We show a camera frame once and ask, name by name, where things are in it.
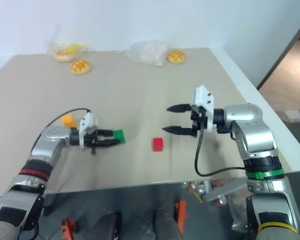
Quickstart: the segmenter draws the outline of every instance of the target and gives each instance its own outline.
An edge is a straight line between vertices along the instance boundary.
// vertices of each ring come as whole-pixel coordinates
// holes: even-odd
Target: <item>black cable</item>
[[[35,240],[39,235],[39,222],[37,222],[34,226],[34,234],[29,240]]]
[[[79,111],[79,110],[86,110],[87,113],[90,113],[91,110],[89,108],[86,108],[86,107],[78,107],[78,108],[74,108],[74,109],[71,109],[69,111],[66,111],[62,114],[60,114],[59,116],[57,116],[56,118],[54,118],[51,122],[48,123],[47,126],[45,126],[45,128],[49,127],[51,124],[53,124],[56,120],[58,120],[59,118],[61,118],[62,116],[68,114],[68,113],[71,113],[71,112],[74,112],[74,111]],[[36,140],[34,141],[34,144],[32,145],[31,147],[31,151],[34,149],[35,145],[37,144],[39,138],[40,138],[41,134],[38,135],[38,137],[36,138]]]
[[[209,176],[216,175],[216,174],[222,173],[222,172],[224,172],[224,171],[229,171],[229,170],[245,170],[244,167],[233,166],[233,167],[222,168],[222,169],[219,169],[219,170],[217,170],[217,171],[213,171],[213,172],[206,173],[206,174],[200,173],[199,170],[198,170],[198,157],[199,157],[200,148],[201,148],[201,144],[202,144],[203,138],[204,138],[204,125],[201,124],[201,126],[200,126],[200,136],[199,136],[198,146],[196,147],[195,158],[194,158],[194,169],[195,169],[195,172],[196,172],[200,177],[209,177]]]

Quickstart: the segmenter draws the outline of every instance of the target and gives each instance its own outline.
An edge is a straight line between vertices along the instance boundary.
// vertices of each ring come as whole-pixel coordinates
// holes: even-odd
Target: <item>red cube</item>
[[[164,140],[162,137],[154,137],[152,140],[152,150],[162,152],[164,150]]]

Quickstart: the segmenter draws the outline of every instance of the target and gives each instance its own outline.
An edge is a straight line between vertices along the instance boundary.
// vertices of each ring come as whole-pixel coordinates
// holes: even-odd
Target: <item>plastic bag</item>
[[[163,41],[140,41],[125,52],[127,59],[161,67],[167,57],[168,44]]]
[[[242,234],[248,232],[246,198],[250,195],[251,192],[247,188],[242,188],[227,196],[230,213],[233,218],[231,229]]]
[[[87,45],[84,44],[57,44],[50,45],[47,53],[59,62],[67,63],[80,58],[87,51]]]

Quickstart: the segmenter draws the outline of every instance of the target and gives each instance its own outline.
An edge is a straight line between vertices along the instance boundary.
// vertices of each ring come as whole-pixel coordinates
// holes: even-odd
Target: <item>green block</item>
[[[113,131],[113,137],[116,140],[119,140],[121,144],[126,143],[124,131],[122,129]]]

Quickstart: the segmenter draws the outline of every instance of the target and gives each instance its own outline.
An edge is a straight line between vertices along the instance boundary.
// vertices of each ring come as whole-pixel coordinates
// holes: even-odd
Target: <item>white wall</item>
[[[0,56],[45,53],[51,40],[223,46],[255,86],[299,28],[300,0],[0,0]]]
[[[54,35],[95,50],[153,39],[208,46],[220,39],[215,8],[209,0],[0,0],[0,56],[45,53]]]

